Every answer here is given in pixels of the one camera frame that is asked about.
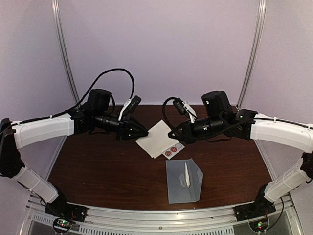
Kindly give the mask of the beige letter paper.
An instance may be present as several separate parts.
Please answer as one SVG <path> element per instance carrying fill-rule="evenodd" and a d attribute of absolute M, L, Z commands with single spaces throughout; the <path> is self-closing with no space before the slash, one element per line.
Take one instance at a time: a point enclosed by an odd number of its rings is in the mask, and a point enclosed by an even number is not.
<path fill-rule="evenodd" d="M 189 188 L 191 185 L 191 182 L 190 182 L 188 162 L 185 162 L 185 182 L 186 182 L 187 187 Z"/>
<path fill-rule="evenodd" d="M 168 137 L 171 131 L 169 126 L 163 121 L 159 121 L 148 131 L 148 136 L 141 137 L 135 142 L 145 151 L 151 158 L 157 158 L 162 153 L 177 144 L 179 141 Z"/>

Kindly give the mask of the grey envelope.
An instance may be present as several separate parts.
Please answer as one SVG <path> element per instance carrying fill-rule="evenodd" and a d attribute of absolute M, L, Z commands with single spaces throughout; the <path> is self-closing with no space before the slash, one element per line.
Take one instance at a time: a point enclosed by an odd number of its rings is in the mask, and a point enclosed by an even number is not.
<path fill-rule="evenodd" d="M 185 162 L 188 162 L 190 182 L 185 182 Z M 167 192 L 169 204 L 194 203 L 201 197 L 203 172 L 193 159 L 166 161 Z"/>

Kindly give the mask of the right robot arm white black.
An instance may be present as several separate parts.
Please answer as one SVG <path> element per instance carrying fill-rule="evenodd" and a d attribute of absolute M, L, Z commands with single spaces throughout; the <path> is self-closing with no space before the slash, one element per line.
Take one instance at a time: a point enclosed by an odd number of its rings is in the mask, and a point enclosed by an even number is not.
<path fill-rule="evenodd" d="M 217 136 L 224 135 L 221 141 L 231 138 L 243 140 L 260 140 L 279 143 L 303 151 L 300 159 L 282 176 L 262 186 L 251 204 L 251 212 L 261 216 L 269 206 L 286 193 L 303 183 L 313 180 L 313 127 L 276 117 L 266 116 L 254 110 L 240 109 L 234 111 L 224 91 L 212 91 L 204 94 L 202 102 L 207 117 L 199 119 L 195 111 L 178 97 L 166 99 L 162 113 L 170 127 L 168 137 L 192 144 L 196 141 L 218 142 Z M 189 120 L 174 127 L 166 116 L 165 107 L 172 101 L 182 116 Z"/>

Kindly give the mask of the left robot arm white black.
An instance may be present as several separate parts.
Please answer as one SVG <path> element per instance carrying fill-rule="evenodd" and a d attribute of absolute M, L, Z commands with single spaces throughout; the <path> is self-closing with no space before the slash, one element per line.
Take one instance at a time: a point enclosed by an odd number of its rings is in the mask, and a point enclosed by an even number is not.
<path fill-rule="evenodd" d="M 3 119 L 0 124 L 1 176 L 15 179 L 40 196 L 43 201 L 51 204 L 51 209 L 59 217 L 68 216 L 70 206 L 62 200 L 61 193 L 22 161 L 19 150 L 37 142 L 92 132 L 96 128 L 105 133 L 115 133 L 117 140 L 148 136 L 148 130 L 130 116 L 141 102 L 140 97 L 127 100 L 118 115 L 106 112 L 111 100 L 111 92 L 92 89 L 86 103 L 62 115 L 29 122 Z"/>

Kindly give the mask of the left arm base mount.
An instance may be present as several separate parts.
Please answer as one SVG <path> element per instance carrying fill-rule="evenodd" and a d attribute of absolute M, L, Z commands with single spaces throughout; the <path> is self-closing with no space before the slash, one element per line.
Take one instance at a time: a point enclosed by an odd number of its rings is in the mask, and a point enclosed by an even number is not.
<path fill-rule="evenodd" d="M 84 222 L 87 215 L 87 207 L 67 204 L 65 212 L 57 212 L 56 209 L 53 209 L 50 205 L 48 205 L 45 207 L 45 213 L 69 221 Z"/>

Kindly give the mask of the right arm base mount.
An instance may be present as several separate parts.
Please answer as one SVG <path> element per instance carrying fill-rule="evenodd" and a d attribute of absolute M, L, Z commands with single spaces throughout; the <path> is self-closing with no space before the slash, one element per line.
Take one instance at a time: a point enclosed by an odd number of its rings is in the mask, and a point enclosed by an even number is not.
<path fill-rule="evenodd" d="M 276 212 L 273 203 L 262 205 L 256 202 L 238 205 L 234 207 L 237 221 L 251 220 L 257 217 L 266 216 L 269 213 Z"/>

